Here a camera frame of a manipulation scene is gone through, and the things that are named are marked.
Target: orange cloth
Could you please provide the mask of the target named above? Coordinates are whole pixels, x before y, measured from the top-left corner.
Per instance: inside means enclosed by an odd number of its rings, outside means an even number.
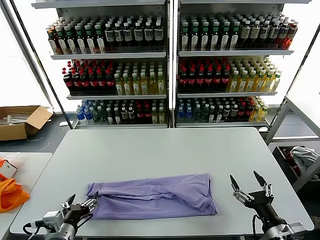
[[[15,209],[29,198],[29,194],[22,189],[21,185],[16,184],[15,179],[10,178],[0,182],[0,214]]]

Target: shelf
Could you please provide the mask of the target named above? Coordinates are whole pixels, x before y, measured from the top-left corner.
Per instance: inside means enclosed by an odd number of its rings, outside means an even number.
[[[167,124],[76,125],[74,129],[166,129]]]
[[[308,4],[312,0],[181,0],[181,4]]]
[[[120,99],[165,99],[167,95],[87,95],[67,96],[68,100],[120,100]]]
[[[180,57],[291,55],[291,50],[179,51]]]
[[[217,92],[217,93],[178,93],[179,99],[187,98],[220,98],[220,97],[252,97],[252,96],[274,96],[277,92]]]
[[[35,9],[63,9],[102,6],[162,5],[165,0],[57,0],[31,3]]]
[[[53,60],[69,59],[141,59],[141,58],[164,58],[165,51],[159,52],[124,52],[124,53],[97,53],[97,54],[62,54],[51,55]]]
[[[258,122],[213,122],[213,123],[177,123],[177,128],[230,128],[230,127],[254,127],[254,128],[263,128],[269,127],[267,121],[258,121]]]

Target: open cardboard box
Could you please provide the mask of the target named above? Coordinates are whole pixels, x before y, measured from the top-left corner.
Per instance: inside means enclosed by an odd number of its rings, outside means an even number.
[[[0,107],[0,119],[8,114],[31,114],[22,124],[0,125],[0,141],[26,139],[35,135],[52,116],[42,106],[4,106]]]

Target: white shelf frame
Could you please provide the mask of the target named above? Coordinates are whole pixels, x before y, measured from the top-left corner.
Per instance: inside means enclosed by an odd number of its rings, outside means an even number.
[[[104,6],[162,5],[165,0],[58,0],[31,3],[35,9],[64,9]]]

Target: white table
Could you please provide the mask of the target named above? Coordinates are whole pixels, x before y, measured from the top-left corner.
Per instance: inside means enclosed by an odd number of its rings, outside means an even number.
[[[21,184],[25,192],[30,193],[39,176],[45,169],[52,153],[46,152],[0,152],[0,157],[10,157],[15,155],[10,162],[18,168],[18,171],[13,176],[17,184]],[[31,193],[29,202],[34,201],[36,196]],[[4,238],[10,228],[11,223],[17,216],[20,207],[17,207],[9,212],[0,214],[0,240]]]
[[[252,235],[255,211],[233,197],[229,175],[246,192],[260,190],[253,170],[273,184],[273,207],[288,223],[314,225],[286,176],[255,128],[167,128],[70,130],[32,189],[10,232],[59,210],[76,193],[86,200],[93,182],[118,182],[209,173],[218,214],[152,220],[99,220],[83,225],[82,237],[168,237]],[[257,221],[257,233],[262,233]]]
[[[320,111],[318,104],[320,102],[320,94],[314,95],[296,95],[289,93],[284,99],[286,102],[281,107],[277,118],[271,126],[266,136],[266,144],[278,142],[305,142],[320,140]],[[275,137],[279,127],[285,119],[289,110],[298,115],[302,121],[316,134],[316,136],[287,136]],[[311,178],[320,171],[320,160],[318,159],[312,164],[292,185],[294,190],[299,191]]]

